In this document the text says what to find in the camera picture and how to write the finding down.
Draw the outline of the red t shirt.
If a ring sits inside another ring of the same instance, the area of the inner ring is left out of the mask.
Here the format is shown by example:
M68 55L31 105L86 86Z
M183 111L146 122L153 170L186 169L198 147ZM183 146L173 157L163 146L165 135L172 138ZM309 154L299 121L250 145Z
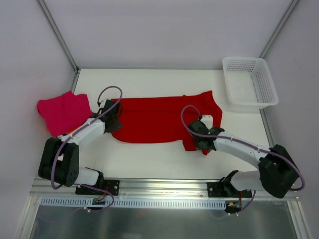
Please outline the red t shirt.
M211 115L213 125L221 126L222 109L213 92L193 96L157 98L124 98L120 101L121 128L112 133L125 143L168 143L182 141L185 151L195 151L195 143L183 124L190 124L199 115Z

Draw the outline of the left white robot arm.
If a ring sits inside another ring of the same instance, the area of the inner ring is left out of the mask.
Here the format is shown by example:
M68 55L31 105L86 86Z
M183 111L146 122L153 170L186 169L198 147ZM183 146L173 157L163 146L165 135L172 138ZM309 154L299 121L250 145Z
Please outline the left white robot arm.
M123 107L119 101L106 100L102 108L71 133L49 138L44 146L38 176L61 186L87 185L92 194L104 189L103 173L80 167L80 151L97 137L119 130Z

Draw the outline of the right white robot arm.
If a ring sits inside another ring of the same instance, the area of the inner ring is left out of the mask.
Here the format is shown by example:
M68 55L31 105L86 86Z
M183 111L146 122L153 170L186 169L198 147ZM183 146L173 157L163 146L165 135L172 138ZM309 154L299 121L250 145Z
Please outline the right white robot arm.
M233 170L220 180L218 190L229 197L244 190L265 190L281 199L301 178L286 149L278 144L264 148L234 137L223 128L207 128L198 119L187 126L187 131L193 136L196 148L227 153L254 167L253 171Z

